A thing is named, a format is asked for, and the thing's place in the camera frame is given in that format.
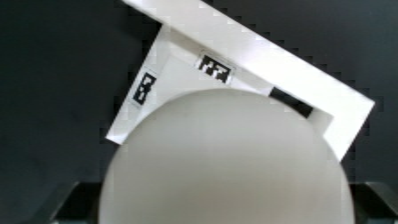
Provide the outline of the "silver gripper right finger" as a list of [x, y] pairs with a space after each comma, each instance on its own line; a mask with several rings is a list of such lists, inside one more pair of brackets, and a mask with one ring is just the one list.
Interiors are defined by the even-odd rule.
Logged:
[[355, 224], [398, 224], [398, 193], [380, 182], [350, 184]]

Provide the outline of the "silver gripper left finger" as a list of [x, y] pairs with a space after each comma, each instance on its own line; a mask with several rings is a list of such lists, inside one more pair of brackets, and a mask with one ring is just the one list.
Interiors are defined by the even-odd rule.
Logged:
[[71, 182], [58, 185], [48, 224], [99, 224], [99, 193], [99, 182]]

